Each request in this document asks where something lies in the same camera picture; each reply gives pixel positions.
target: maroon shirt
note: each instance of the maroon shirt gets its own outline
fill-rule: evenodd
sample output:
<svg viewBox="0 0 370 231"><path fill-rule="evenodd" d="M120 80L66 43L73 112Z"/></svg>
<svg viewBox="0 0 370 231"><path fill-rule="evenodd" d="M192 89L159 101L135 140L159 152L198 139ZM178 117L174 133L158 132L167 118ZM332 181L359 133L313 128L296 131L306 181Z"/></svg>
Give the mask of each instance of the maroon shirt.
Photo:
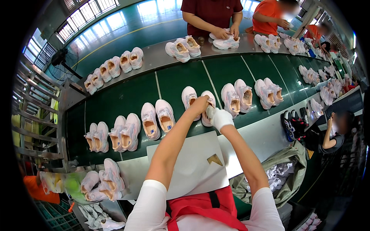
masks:
<svg viewBox="0 0 370 231"><path fill-rule="evenodd" d="M240 0L183 0L181 6L181 11L194 14L220 28L229 28L233 13L242 10ZM188 23L188 35L207 37L209 31L201 30Z"/></svg>

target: white shirt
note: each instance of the white shirt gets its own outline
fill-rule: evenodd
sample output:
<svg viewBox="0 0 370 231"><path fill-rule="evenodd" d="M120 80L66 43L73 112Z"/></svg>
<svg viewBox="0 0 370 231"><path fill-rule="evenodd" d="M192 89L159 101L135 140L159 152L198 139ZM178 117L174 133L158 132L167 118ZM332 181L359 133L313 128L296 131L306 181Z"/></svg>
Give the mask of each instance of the white shirt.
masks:
<svg viewBox="0 0 370 231"><path fill-rule="evenodd" d="M166 212L166 187L159 181L144 181L125 231L164 231L169 217ZM176 218L179 231L237 231L226 224L198 214ZM249 221L242 221L249 231L285 231L270 188L261 188L253 196Z"/></svg>

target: white sleeve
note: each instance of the white sleeve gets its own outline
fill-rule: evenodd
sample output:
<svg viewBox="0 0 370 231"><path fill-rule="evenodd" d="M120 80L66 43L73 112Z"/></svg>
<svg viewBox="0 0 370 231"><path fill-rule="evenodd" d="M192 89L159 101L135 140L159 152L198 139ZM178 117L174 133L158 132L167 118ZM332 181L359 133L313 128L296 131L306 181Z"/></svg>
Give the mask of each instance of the white sleeve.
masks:
<svg viewBox="0 0 370 231"><path fill-rule="evenodd" d="M134 209L127 218L125 230L165 230L169 217L166 212L166 187L159 181L146 180L142 184Z"/></svg>
<svg viewBox="0 0 370 231"><path fill-rule="evenodd" d="M260 188L252 199L249 221L242 221L249 230L285 231L270 188Z"/></svg>

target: red apron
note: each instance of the red apron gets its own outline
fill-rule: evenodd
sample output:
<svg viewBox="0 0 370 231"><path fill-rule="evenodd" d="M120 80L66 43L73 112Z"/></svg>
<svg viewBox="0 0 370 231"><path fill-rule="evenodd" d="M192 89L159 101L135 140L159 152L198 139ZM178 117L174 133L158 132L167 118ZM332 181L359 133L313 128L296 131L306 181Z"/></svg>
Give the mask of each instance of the red apron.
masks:
<svg viewBox="0 0 370 231"><path fill-rule="evenodd" d="M176 218L187 214L199 214L216 221L220 221L227 226L248 231L243 223L237 218L237 210L230 186L221 188L209 193L185 196L167 201L170 207L166 216L171 217L167 222L169 231L178 231Z"/></svg>

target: white glove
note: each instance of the white glove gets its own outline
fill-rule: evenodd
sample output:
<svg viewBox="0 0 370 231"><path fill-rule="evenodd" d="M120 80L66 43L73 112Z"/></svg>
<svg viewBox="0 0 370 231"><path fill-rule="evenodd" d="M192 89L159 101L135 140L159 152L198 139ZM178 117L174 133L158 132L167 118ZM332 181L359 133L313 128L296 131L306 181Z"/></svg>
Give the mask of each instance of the white glove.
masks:
<svg viewBox="0 0 370 231"><path fill-rule="evenodd" d="M221 128L225 125L232 125L234 126L234 122L232 121L232 115L223 110L215 108L214 110L215 114L213 115L213 118L211 119L211 124L221 133Z"/></svg>

